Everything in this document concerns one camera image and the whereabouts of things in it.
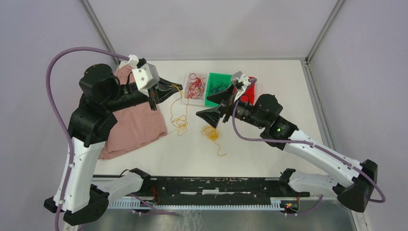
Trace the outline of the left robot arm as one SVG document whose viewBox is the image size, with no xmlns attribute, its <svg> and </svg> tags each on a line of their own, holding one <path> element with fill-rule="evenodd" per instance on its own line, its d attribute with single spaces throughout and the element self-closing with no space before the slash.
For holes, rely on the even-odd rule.
<svg viewBox="0 0 408 231">
<path fill-rule="evenodd" d="M 69 149 L 65 172 L 56 195 L 44 202 L 50 212 L 63 212 L 64 221 L 71 226 L 98 220 L 109 204 L 124 196 L 135 192 L 144 196 L 151 191 L 150 174 L 138 168 L 100 185 L 91 182 L 99 155 L 117 123 L 114 113 L 142 103 L 156 110 L 157 104 L 182 89 L 180 84 L 159 77 L 149 63 L 133 69 L 132 74 L 132 83 L 121 84 L 110 66 L 96 64 L 79 82 L 81 101 L 66 127 Z"/>
</svg>

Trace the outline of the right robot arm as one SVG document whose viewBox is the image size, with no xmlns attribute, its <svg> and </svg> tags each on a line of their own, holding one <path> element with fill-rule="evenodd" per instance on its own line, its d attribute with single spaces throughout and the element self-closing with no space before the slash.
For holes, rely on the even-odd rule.
<svg viewBox="0 0 408 231">
<path fill-rule="evenodd" d="M 323 174 L 307 174 L 285 170 L 278 183 L 281 195 L 298 192 L 333 196 L 352 211 L 366 210 L 373 192 L 378 189 L 378 165 L 374 161 L 361 162 L 317 142 L 280 115 L 283 107 L 274 95 L 262 94 L 253 104 L 241 101 L 241 95 L 240 90 L 231 86 L 209 97 L 216 102 L 216 107 L 196 115 L 213 128 L 228 120 L 240 120 L 257 127 L 261 129 L 259 142 L 294 154 L 323 171 Z"/>
</svg>

